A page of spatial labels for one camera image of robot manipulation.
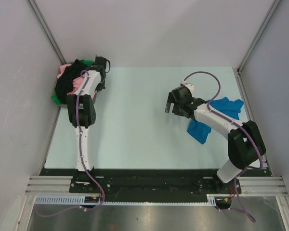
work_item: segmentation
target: floor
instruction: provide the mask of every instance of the floor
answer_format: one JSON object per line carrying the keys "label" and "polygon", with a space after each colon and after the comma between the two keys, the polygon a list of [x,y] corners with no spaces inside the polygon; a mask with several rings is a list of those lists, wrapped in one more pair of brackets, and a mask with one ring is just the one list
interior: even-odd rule
{"label": "floor", "polygon": [[[103,206],[96,211],[78,208],[52,218],[32,213],[29,231],[284,231],[274,197],[242,198],[256,223],[236,211],[218,212],[205,206]],[[48,215],[66,205],[35,205]],[[239,207],[234,200],[232,207]]]}
{"label": "floor", "polygon": [[[168,93],[194,71],[215,74],[222,85],[218,99],[241,99],[231,67],[112,68],[106,89],[95,102],[93,129],[95,168],[204,169],[220,168],[228,159],[227,141],[215,132],[202,145],[187,133],[189,119],[164,113]],[[217,91],[211,76],[189,79],[194,97],[210,99]],[[244,108],[239,117],[247,121]],[[75,168],[75,130],[62,108],[45,168]]]}

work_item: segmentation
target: gray floor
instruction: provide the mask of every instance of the gray floor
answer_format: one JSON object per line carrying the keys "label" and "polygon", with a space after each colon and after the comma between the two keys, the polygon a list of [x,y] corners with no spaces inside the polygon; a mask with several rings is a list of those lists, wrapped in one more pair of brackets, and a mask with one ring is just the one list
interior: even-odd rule
{"label": "gray floor", "polygon": [[[35,212],[29,231],[284,231],[274,197],[242,198],[255,218],[252,223],[236,211],[218,212],[214,207],[187,206],[103,206],[86,212],[78,208],[53,218]],[[237,200],[232,207],[239,207]],[[41,214],[52,214],[66,205],[35,205]]]}

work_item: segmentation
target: white wall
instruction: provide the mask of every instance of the white wall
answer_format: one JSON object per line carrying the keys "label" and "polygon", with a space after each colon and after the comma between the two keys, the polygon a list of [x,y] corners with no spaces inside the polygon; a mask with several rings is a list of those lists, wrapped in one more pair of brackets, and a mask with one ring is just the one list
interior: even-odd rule
{"label": "white wall", "polygon": [[37,0],[68,62],[238,67],[273,0]]}
{"label": "white wall", "polygon": [[242,78],[269,163],[289,192],[289,0],[276,12]]}
{"label": "white wall", "polygon": [[0,1],[0,217],[37,171],[60,65],[25,0]]}

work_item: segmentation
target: purple cable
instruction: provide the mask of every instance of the purple cable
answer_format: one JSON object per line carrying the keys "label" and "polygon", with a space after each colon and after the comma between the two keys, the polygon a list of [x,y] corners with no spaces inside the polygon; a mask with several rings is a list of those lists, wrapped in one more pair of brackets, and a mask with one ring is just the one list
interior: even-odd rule
{"label": "purple cable", "polygon": [[[258,159],[259,159],[259,162],[260,162],[260,167],[258,167],[258,168],[256,168],[256,167],[250,167],[250,168],[253,168],[253,169],[256,169],[256,170],[261,170],[261,169],[263,168],[262,156],[261,156],[261,154],[260,154],[260,152],[259,152],[259,149],[258,149],[256,143],[255,143],[254,140],[252,139],[252,137],[247,133],[247,131],[246,131],[244,128],[242,128],[242,126],[240,126],[240,125],[237,124],[236,122],[232,121],[232,119],[229,119],[228,117],[224,116],[224,115],[221,114],[220,112],[215,111],[215,110],[212,110],[211,107],[210,107],[211,102],[218,96],[218,94],[219,94],[220,91],[221,91],[221,83],[220,83],[220,81],[218,80],[218,78],[217,78],[215,75],[213,75],[212,73],[210,73],[210,72],[206,72],[206,71],[196,71],[196,72],[193,72],[193,73],[189,74],[189,75],[184,79],[184,81],[186,81],[188,78],[190,78],[192,75],[195,75],[195,74],[207,74],[207,75],[212,76],[212,77],[217,81],[218,91],[217,91],[217,93],[213,96],[213,98],[210,99],[209,102],[207,103],[207,108],[208,108],[208,110],[209,110],[210,112],[212,112],[212,113],[218,115],[219,117],[227,120],[227,121],[230,122],[231,124],[234,124],[236,127],[238,127],[241,131],[244,132],[244,134],[246,135],[246,137],[247,137],[247,138],[249,139],[249,141],[251,142],[253,148],[255,149],[255,151],[256,151],[256,153],[257,153],[257,156],[258,156]],[[237,191],[237,188],[236,188],[236,180],[237,180],[237,177],[241,176],[246,170],[247,170],[247,168],[243,169],[243,170],[235,177],[235,179],[234,179],[236,196],[237,196],[237,199],[239,200],[239,203],[240,203],[242,209],[239,209],[239,208],[230,208],[230,209],[222,209],[222,210],[234,210],[234,211],[243,212],[243,213],[246,214],[246,216],[247,216],[252,222],[256,222],[255,218],[254,218],[251,214],[249,214],[249,213],[247,212],[246,208],[244,207],[244,205],[243,205],[243,203],[242,203],[242,201],[241,201],[241,199],[240,199],[240,197],[239,197],[239,193],[238,193],[238,191]]]}
{"label": "purple cable", "polygon": [[[98,209],[100,206],[102,206],[102,204],[104,203],[105,201],[105,192],[102,188],[102,186],[91,176],[91,174],[89,173],[89,171],[86,169],[86,165],[85,165],[85,162],[83,160],[83,155],[82,155],[82,148],[81,148],[81,136],[82,136],[82,130],[81,130],[81,126],[80,126],[80,123],[79,123],[79,98],[80,98],[80,94],[83,92],[83,89],[86,87],[87,83],[89,82],[89,72],[86,71],[86,70],[83,70],[80,74],[81,77],[84,78],[84,74],[87,74],[88,75],[88,78],[86,79],[85,83],[83,84],[82,88],[80,89],[79,91],[79,94],[77,95],[77,98],[76,98],[76,123],[77,123],[77,126],[79,128],[79,154],[80,154],[80,158],[81,158],[81,163],[82,163],[82,166],[83,166],[83,169],[85,170],[86,174],[88,175],[88,177],[99,187],[99,189],[101,190],[102,192],[102,201],[99,205],[96,205],[95,207],[93,208],[85,208],[85,211],[92,211],[92,210],[96,210]],[[71,206],[71,207],[68,207],[66,209],[63,209],[57,213],[54,213],[54,214],[50,214],[50,215],[42,215],[38,212],[37,209],[34,209],[34,211],[37,213],[38,216],[42,217],[42,218],[51,218],[51,217],[54,217],[54,216],[57,216],[61,213],[64,213],[70,209],[74,209],[74,208],[81,208],[81,206]]]}

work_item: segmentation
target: purple hose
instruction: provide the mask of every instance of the purple hose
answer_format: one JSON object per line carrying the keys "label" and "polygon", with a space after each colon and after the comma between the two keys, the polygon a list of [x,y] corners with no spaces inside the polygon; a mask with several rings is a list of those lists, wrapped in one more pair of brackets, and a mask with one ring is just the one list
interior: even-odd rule
{"label": "purple hose", "polygon": [[[217,81],[218,91],[217,91],[217,93],[213,96],[213,98],[210,99],[209,102],[207,103],[207,108],[208,108],[208,110],[209,110],[210,112],[212,112],[212,113],[218,115],[219,117],[227,120],[227,121],[230,122],[231,124],[234,124],[236,127],[238,127],[241,131],[244,132],[244,134],[246,135],[246,137],[247,137],[247,138],[249,139],[249,141],[251,142],[253,148],[255,149],[255,151],[256,151],[256,153],[257,153],[257,156],[258,156],[258,159],[259,159],[259,162],[260,162],[260,167],[259,167],[259,168],[256,168],[256,167],[250,167],[250,168],[253,168],[253,169],[256,169],[256,170],[261,170],[261,169],[263,168],[262,156],[261,156],[261,154],[260,154],[260,152],[259,152],[259,149],[258,149],[256,143],[255,143],[254,140],[252,139],[252,137],[251,137],[251,136],[247,133],[247,131],[246,131],[244,128],[242,128],[239,124],[237,124],[236,122],[233,122],[231,119],[229,119],[228,117],[224,116],[224,115],[221,114],[220,112],[215,111],[215,110],[212,110],[212,108],[210,107],[211,102],[218,96],[218,94],[219,94],[220,91],[221,91],[221,83],[220,83],[220,81],[218,80],[218,78],[217,78],[215,75],[211,74],[210,72],[206,72],[206,71],[196,71],[196,72],[193,72],[193,73],[189,74],[189,75],[184,79],[184,81],[186,81],[188,78],[190,78],[192,75],[195,75],[195,74],[207,74],[207,75],[212,76],[212,77]],[[242,201],[241,201],[241,199],[240,199],[240,197],[239,197],[239,193],[238,193],[238,191],[237,191],[237,188],[236,188],[236,180],[237,180],[237,177],[241,176],[246,170],[247,170],[247,168],[243,169],[243,170],[235,177],[235,179],[234,179],[236,196],[237,196],[237,199],[238,199],[239,202],[240,202],[240,205],[241,205],[242,209],[239,209],[239,208],[230,208],[230,209],[222,209],[222,210],[234,210],[234,211],[243,212],[243,213],[246,214],[246,216],[247,216],[252,222],[256,222],[255,218],[254,218],[251,214],[249,214],[249,213],[247,212],[246,208],[244,207],[244,205],[243,205],[243,203],[242,203]]]}
{"label": "purple hose", "polygon": [[[83,89],[86,87],[87,83],[89,82],[89,79],[90,79],[90,75],[89,75],[89,72],[86,71],[86,70],[83,70],[80,74],[81,77],[84,78],[84,74],[87,74],[88,77],[85,81],[85,83],[83,84],[82,88],[80,89],[79,91],[79,94],[77,95],[77,98],[76,98],[76,123],[77,123],[77,126],[79,128],[79,154],[80,154],[80,158],[81,158],[81,163],[82,163],[82,166],[83,166],[83,169],[85,170],[86,174],[88,175],[88,177],[99,187],[100,191],[102,192],[102,201],[99,205],[96,205],[95,207],[93,208],[85,208],[85,211],[92,211],[92,210],[96,210],[98,209],[100,206],[102,206],[102,204],[104,203],[105,201],[105,192],[102,188],[102,186],[91,176],[91,174],[89,173],[89,171],[86,169],[86,165],[85,165],[85,162],[83,160],[83,155],[82,155],[82,148],[81,148],[81,137],[82,137],[82,130],[81,130],[81,126],[80,126],[80,123],[79,123],[79,98],[80,98],[80,94],[83,92]],[[71,207],[68,207],[66,209],[63,209],[57,213],[54,213],[54,214],[50,214],[50,215],[42,215],[38,212],[37,209],[35,209],[35,212],[37,213],[38,216],[42,217],[42,218],[51,218],[51,217],[54,217],[54,216],[57,216],[61,213],[64,213],[70,209],[74,209],[74,208],[79,208],[81,206],[71,206]]]}

